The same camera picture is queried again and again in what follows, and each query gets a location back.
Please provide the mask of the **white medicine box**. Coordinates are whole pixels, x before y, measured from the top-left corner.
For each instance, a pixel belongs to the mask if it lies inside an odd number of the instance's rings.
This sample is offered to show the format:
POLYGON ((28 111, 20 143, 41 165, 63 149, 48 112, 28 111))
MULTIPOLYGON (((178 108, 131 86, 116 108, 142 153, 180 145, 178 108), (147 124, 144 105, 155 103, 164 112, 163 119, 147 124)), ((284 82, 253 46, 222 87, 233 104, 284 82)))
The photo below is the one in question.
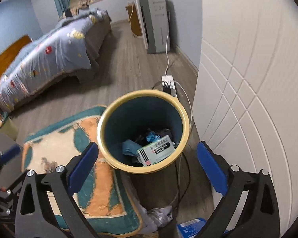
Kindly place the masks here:
POLYGON ((174 143, 168 135, 137 150, 138 161, 143 166, 161 162, 175 151, 174 143))

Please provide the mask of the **wooden headboard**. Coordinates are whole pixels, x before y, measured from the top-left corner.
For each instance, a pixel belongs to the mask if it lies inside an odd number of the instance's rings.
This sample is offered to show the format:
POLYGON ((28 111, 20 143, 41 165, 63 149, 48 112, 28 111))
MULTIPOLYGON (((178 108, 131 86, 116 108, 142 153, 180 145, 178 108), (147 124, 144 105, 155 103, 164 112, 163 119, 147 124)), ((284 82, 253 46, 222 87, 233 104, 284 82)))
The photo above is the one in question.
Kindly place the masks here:
POLYGON ((14 61, 19 51, 27 44, 31 42, 31 38, 28 35, 22 36, 16 42, 11 44, 4 52, 0 54, 0 78, 6 71, 9 65, 14 61))

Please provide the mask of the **bed with blue duvet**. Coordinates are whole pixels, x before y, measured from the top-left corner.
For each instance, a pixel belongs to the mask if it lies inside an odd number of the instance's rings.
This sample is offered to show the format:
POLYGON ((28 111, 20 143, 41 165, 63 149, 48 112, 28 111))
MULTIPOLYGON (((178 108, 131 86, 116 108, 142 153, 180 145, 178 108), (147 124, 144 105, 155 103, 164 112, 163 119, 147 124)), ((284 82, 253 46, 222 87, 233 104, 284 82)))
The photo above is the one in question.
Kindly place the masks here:
POLYGON ((99 8, 61 20, 25 45, 0 78, 0 109, 12 112, 66 76, 80 82, 97 73, 100 49, 111 31, 108 12, 99 8))

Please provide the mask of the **black plastic bag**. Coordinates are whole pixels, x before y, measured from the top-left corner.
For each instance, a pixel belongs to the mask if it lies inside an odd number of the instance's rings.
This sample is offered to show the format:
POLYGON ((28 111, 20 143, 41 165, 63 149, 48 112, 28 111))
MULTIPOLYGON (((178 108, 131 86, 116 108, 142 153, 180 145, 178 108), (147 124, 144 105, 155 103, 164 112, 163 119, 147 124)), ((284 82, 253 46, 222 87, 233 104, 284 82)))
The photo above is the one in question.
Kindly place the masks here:
MULTIPOLYGON (((148 145, 149 143, 146 140, 146 136, 149 134, 150 131, 153 131, 153 130, 148 128, 147 130, 141 132, 141 134, 139 134, 138 136, 133 138, 132 141, 134 141, 135 143, 137 143, 141 146, 148 145)), ((173 138, 172 132, 168 128, 165 128, 165 129, 159 130, 159 131, 153 131, 153 132, 157 133, 161 138, 163 138, 166 135, 168 135, 171 139, 173 138)))

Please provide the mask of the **white power strip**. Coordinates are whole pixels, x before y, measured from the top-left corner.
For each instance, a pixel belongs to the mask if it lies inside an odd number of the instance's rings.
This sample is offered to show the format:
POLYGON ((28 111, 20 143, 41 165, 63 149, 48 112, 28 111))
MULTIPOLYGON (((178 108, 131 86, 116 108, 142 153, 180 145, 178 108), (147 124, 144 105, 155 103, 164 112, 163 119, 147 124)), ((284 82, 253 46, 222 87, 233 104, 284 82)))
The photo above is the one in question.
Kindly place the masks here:
POLYGON ((172 75, 163 75, 161 77, 163 92, 168 93, 173 97, 177 97, 174 78, 172 75))

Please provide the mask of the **blue box on floor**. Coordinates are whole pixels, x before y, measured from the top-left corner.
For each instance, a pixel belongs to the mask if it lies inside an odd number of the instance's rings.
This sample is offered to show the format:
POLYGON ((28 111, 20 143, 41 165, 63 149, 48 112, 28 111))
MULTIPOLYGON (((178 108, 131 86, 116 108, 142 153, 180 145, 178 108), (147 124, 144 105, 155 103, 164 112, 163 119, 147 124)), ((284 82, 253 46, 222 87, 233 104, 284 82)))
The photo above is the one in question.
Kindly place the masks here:
POLYGON ((176 225, 178 237, 181 238, 193 238, 199 233, 199 231, 206 224, 206 220, 203 218, 196 218, 190 221, 183 222, 176 225))

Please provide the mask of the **yellow rimmed teal trash bin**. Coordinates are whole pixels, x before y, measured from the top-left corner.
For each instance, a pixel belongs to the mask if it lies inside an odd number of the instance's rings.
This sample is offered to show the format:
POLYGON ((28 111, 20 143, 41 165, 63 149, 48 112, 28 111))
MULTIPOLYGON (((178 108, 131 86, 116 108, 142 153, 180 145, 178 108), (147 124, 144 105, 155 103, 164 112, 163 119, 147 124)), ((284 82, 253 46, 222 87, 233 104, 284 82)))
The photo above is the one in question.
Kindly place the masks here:
POLYGON ((138 90, 112 102, 97 127, 98 147, 107 163, 131 174, 151 174, 175 162, 188 143, 189 116, 176 97, 158 90, 138 90), (136 138, 147 129, 169 128, 177 147, 166 159, 150 166, 133 166, 123 155, 122 143, 136 138))

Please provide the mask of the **wooden side cabinet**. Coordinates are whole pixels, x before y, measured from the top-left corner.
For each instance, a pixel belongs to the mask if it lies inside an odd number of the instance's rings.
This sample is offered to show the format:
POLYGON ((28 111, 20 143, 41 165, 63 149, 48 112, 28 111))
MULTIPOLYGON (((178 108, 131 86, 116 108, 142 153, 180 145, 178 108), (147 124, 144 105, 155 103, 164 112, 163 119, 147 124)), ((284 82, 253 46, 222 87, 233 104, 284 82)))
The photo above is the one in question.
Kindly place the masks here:
POLYGON ((142 32, 141 32, 141 27, 138 20, 137 9, 135 4, 129 3, 125 8, 128 12, 129 24, 130 24, 133 36, 136 38, 141 38, 142 32))

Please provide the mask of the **white grey air purifier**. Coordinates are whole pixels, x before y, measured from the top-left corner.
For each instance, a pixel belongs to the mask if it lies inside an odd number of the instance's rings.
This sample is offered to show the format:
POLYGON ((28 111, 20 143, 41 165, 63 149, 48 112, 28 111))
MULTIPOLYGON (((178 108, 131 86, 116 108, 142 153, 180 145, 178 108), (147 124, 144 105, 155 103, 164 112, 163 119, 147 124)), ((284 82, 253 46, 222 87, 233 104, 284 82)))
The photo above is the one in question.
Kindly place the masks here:
POLYGON ((170 50, 166 0, 135 0, 145 49, 148 54, 170 50))

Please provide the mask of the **blue glove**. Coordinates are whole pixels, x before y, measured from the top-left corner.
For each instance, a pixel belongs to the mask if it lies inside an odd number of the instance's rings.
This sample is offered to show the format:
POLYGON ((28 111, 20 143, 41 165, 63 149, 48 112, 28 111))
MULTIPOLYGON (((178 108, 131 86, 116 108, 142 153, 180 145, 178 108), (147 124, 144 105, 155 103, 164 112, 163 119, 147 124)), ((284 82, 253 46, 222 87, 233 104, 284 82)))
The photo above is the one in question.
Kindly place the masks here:
POLYGON ((161 139, 161 137, 153 131, 150 131, 149 134, 146 136, 146 140, 148 143, 156 142, 159 139, 161 139))

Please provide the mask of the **small green waste bin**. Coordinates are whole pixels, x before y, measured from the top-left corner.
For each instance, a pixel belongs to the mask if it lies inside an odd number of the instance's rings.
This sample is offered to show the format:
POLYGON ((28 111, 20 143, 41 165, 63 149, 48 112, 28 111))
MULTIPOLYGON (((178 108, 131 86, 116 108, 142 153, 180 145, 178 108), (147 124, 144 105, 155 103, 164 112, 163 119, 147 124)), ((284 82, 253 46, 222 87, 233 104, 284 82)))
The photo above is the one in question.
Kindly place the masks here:
POLYGON ((0 119, 0 131, 16 141, 19 129, 17 125, 8 117, 5 120, 0 119))

